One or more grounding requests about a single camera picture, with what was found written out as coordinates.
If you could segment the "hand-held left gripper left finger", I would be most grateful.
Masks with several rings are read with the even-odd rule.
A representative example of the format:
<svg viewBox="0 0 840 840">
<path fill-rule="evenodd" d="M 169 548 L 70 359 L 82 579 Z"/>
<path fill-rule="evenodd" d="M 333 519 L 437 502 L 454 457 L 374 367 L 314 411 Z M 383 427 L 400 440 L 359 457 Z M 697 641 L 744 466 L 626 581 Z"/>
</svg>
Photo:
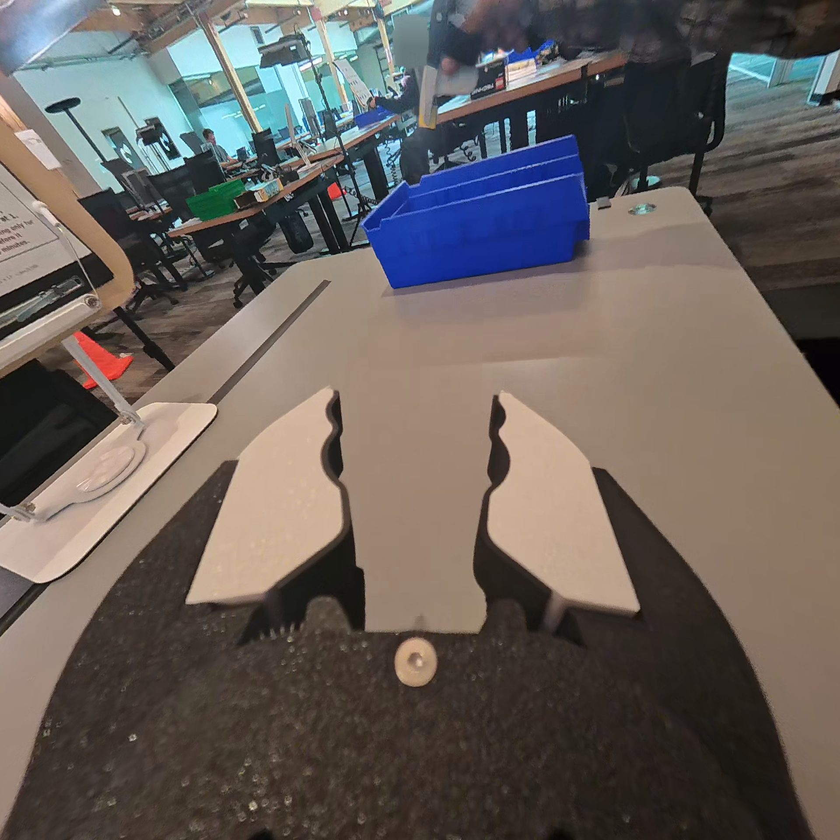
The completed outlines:
<svg viewBox="0 0 840 840">
<path fill-rule="evenodd" d="M 326 386 L 241 452 L 186 605 L 250 607 L 245 632 L 268 634 L 300 627 L 310 603 L 329 598 L 364 630 L 342 430 L 340 394 Z"/>
</svg>

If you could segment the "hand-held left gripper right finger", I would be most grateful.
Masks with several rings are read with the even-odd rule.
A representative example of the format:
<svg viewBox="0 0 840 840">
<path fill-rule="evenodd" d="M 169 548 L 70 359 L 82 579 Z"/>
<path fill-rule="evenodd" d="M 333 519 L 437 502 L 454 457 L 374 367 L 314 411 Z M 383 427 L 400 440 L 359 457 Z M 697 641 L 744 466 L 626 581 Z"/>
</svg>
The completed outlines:
<svg viewBox="0 0 840 840">
<path fill-rule="evenodd" d="M 487 607 L 512 601 L 527 628 L 554 635 L 571 610 L 640 613 L 591 461 L 510 392 L 491 401 L 490 486 L 474 551 Z"/>
</svg>

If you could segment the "person's right forearm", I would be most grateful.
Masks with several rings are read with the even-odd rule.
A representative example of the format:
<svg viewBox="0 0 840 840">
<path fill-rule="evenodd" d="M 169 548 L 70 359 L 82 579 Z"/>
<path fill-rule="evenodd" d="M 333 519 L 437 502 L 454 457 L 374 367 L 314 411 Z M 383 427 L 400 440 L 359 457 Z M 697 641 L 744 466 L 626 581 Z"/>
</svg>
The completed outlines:
<svg viewBox="0 0 840 840">
<path fill-rule="evenodd" d="M 538 35 L 573 50 L 617 50 L 638 64 L 706 53 L 797 60 L 838 50 L 839 2 L 482 2 L 465 28 L 485 50 L 520 49 Z"/>
</svg>

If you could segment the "black cardboard box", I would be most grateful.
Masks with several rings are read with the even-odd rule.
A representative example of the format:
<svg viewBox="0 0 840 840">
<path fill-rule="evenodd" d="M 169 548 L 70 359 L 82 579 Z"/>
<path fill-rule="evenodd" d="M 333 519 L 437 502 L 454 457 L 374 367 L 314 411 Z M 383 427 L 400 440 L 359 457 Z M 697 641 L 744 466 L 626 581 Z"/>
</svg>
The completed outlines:
<svg viewBox="0 0 840 840">
<path fill-rule="evenodd" d="M 470 100 L 488 97 L 501 92 L 508 87 L 507 62 L 505 59 L 495 59 L 479 64 L 476 70 L 476 82 L 471 90 Z"/>
</svg>

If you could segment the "long wooden desk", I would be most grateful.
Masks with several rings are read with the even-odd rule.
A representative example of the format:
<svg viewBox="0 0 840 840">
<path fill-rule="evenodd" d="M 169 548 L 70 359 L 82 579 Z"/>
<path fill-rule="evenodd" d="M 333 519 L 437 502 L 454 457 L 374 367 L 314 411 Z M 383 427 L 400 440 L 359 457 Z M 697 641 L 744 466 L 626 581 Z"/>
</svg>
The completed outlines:
<svg viewBox="0 0 840 840">
<path fill-rule="evenodd" d="M 330 201 L 328 187 L 336 182 L 336 176 L 323 164 L 315 164 L 314 169 L 297 181 L 283 186 L 279 196 L 268 203 L 246 208 L 230 215 L 222 216 L 214 220 L 203 222 L 192 220 L 171 231 L 174 238 L 193 238 L 202 232 L 216 233 L 215 226 L 235 221 L 245 217 L 265 214 L 271 222 L 278 224 L 288 217 L 292 212 L 307 204 L 316 218 L 325 245 L 331 255 L 347 253 L 350 251 L 350 242 L 345 234 L 339 216 Z"/>
<path fill-rule="evenodd" d="M 502 153 L 526 148 L 529 116 L 535 122 L 542 116 L 545 125 L 562 106 L 583 102 L 594 84 L 626 64 L 627 56 L 618 51 L 551 62 L 510 81 L 504 91 L 474 101 L 469 95 L 456 96 L 438 105 L 436 130 L 445 141 L 460 129 L 483 140 L 487 127 L 496 125 Z"/>
<path fill-rule="evenodd" d="M 352 128 L 340 136 L 315 146 L 291 140 L 280 143 L 281 172 L 303 175 L 306 167 L 325 165 L 342 188 L 343 198 L 352 196 L 356 210 L 348 210 L 346 221 L 354 222 L 353 238 L 358 237 L 360 220 L 399 183 L 396 161 L 384 164 L 381 146 L 395 146 L 399 155 L 404 136 L 402 119 L 395 114 L 375 114 L 376 120 L 361 128 Z"/>
</svg>

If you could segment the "black studio light stand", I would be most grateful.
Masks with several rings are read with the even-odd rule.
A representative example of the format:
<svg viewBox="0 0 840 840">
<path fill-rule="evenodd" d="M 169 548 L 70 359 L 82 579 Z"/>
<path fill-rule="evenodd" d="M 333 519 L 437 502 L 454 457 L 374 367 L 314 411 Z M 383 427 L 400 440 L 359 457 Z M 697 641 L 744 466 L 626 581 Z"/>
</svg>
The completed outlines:
<svg viewBox="0 0 840 840">
<path fill-rule="evenodd" d="M 354 237 L 358 233 L 361 219 L 366 213 L 372 210 L 373 205 L 368 196 L 362 193 L 356 179 L 354 161 L 349 147 L 343 140 L 336 118 L 329 108 L 327 94 L 319 75 L 319 65 L 316 62 L 316 57 L 312 54 L 309 39 L 306 37 L 305 32 L 297 24 L 294 24 L 290 35 L 283 35 L 278 41 L 272 44 L 260 46 L 259 55 L 259 68 L 261 70 L 276 69 L 278 67 L 295 68 L 292 71 L 292 75 L 297 79 L 298 87 L 300 88 L 300 97 L 298 98 L 300 101 L 304 98 L 307 100 L 311 99 L 306 89 L 305 80 L 301 74 L 301 66 L 307 65 L 310 69 L 318 90 L 316 99 L 320 100 L 322 109 L 317 111 L 311 104 L 307 107 L 300 105 L 299 110 L 301 111 L 301 116 L 306 119 L 306 126 L 310 134 L 321 144 L 328 146 L 327 155 L 339 154 L 342 157 L 342 162 L 338 164 L 338 167 L 342 167 L 348 173 L 353 185 L 350 193 L 355 197 L 358 204 L 355 215 L 350 216 L 350 219 L 353 219 L 355 222 L 353 234 L 349 240 L 350 247 L 366 247 L 369 243 L 366 241 L 354 243 Z"/>
</svg>

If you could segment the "white tablet stand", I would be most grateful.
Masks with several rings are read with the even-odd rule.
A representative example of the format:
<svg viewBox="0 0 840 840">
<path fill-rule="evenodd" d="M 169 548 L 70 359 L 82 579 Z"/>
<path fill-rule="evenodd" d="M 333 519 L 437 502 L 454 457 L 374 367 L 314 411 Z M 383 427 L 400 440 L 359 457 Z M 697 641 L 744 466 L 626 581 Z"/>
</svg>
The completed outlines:
<svg viewBox="0 0 840 840">
<path fill-rule="evenodd" d="M 210 403 L 133 408 L 78 338 L 63 345 L 114 404 L 119 422 L 33 500 L 2 506 L 2 568 L 37 584 L 86 559 L 217 415 Z"/>
</svg>

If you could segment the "small cardboard box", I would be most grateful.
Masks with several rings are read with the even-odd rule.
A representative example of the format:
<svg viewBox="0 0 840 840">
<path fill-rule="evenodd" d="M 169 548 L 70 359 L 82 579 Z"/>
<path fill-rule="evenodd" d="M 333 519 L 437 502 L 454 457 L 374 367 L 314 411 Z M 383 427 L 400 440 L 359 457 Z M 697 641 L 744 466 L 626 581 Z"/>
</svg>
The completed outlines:
<svg viewBox="0 0 840 840">
<path fill-rule="evenodd" d="M 238 211 L 268 203 L 279 196 L 282 192 L 282 182 L 275 178 L 267 182 L 249 185 L 234 197 L 234 203 Z"/>
</svg>

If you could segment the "black office chair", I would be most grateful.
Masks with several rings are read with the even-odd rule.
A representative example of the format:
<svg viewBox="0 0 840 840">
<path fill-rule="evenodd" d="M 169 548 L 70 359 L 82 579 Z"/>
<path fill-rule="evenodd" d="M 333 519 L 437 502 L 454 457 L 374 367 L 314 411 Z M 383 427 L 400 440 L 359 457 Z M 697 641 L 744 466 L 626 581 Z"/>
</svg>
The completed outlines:
<svg viewBox="0 0 840 840">
<path fill-rule="evenodd" d="M 587 199 L 612 197 L 632 175 L 649 189 L 653 165 L 690 155 L 688 189 L 706 215 L 712 200 L 698 193 L 705 157 L 726 129 L 731 55 L 708 54 L 657 65 L 627 64 L 623 79 L 595 101 L 591 133 L 580 141 Z"/>
<path fill-rule="evenodd" d="M 269 261 L 262 254 L 262 246 L 268 243 L 276 228 L 277 225 L 264 213 L 215 226 L 216 233 L 241 272 L 240 279 L 234 284 L 234 308 L 244 306 L 242 296 L 247 289 L 257 296 L 277 277 L 278 272 L 295 264 L 293 261 Z"/>
<path fill-rule="evenodd" d="M 137 312 L 146 301 L 178 303 L 174 290 L 185 291 L 186 281 L 143 223 L 132 220 L 113 190 L 79 199 L 79 204 L 111 236 L 127 256 L 133 271 L 134 292 L 124 310 Z"/>
</svg>

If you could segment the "orange traffic cone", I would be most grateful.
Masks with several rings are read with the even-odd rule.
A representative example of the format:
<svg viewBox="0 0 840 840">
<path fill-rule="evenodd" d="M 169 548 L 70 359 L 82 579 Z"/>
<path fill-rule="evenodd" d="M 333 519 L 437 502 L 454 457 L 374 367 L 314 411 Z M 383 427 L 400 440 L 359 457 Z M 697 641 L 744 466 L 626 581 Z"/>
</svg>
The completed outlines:
<svg viewBox="0 0 840 840">
<path fill-rule="evenodd" d="M 84 332 L 74 333 L 73 338 L 79 343 L 82 352 L 96 367 L 101 377 L 109 382 L 121 379 L 133 363 L 132 355 L 111 353 Z"/>
</svg>

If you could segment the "stack of green bins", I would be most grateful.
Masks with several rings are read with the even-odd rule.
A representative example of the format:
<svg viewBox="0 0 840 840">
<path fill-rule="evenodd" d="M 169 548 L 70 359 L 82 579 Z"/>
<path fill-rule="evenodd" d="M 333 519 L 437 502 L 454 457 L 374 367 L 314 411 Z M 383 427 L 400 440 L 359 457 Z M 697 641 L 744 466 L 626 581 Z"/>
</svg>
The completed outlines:
<svg viewBox="0 0 840 840">
<path fill-rule="evenodd" d="M 208 191 L 185 199 L 191 217 L 208 222 L 234 214 L 239 210 L 237 200 L 246 193 L 246 186 L 239 178 L 212 186 Z"/>
</svg>

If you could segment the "silver light bar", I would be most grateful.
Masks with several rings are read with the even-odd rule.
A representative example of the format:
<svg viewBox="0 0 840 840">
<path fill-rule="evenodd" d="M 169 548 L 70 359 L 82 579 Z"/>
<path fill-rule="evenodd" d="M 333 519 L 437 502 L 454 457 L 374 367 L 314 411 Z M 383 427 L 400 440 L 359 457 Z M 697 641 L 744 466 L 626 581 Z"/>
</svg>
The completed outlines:
<svg viewBox="0 0 840 840">
<path fill-rule="evenodd" d="M 54 304 L 63 306 L 76 296 L 78 292 L 84 292 L 84 289 L 85 287 L 78 276 L 72 276 L 68 280 L 63 280 L 47 290 L 42 290 L 30 299 L 2 311 L 1 327 L 4 328 L 9 324 L 16 324 L 36 318 L 41 312 Z"/>
</svg>

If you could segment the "black floor lamp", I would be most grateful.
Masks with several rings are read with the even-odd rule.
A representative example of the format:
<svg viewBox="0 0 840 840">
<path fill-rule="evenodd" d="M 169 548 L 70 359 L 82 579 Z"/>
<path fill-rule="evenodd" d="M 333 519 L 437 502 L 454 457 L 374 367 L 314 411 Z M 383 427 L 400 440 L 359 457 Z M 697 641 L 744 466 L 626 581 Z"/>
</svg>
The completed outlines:
<svg viewBox="0 0 840 840">
<path fill-rule="evenodd" d="M 57 115 L 61 113 L 65 114 L 68 117 L 68 120 L 76 127 L 82 138 L 91 147 L 95 155 L 99 158 L 102 165 L 104 165 L 108 159 L 105 157 L 104 153 L 102 153 L 102 151 L 96 145 L 93 138 L 84 129 L 84 127 L 81 125 L 80 121 L 74 114 L 74 110 L 77 109 L 80 105 L 81 99 L 79 97 L 63 98 L 47 105 L 45 107 L 45 112 L 48 115 Z"/>
</svg>

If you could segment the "white instruction sheet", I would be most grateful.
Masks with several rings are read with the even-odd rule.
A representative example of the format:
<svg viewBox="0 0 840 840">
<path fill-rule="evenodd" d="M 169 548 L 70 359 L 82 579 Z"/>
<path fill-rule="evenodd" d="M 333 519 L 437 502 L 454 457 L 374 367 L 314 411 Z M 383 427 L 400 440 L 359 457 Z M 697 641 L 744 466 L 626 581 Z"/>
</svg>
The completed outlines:
<svg viewBox="0 0 840 840">
<path fill-rule="evenodd" d="M 66 279 L 76 261 L 50 210 L 1 166 L 1 295 Z"/>
</svg>

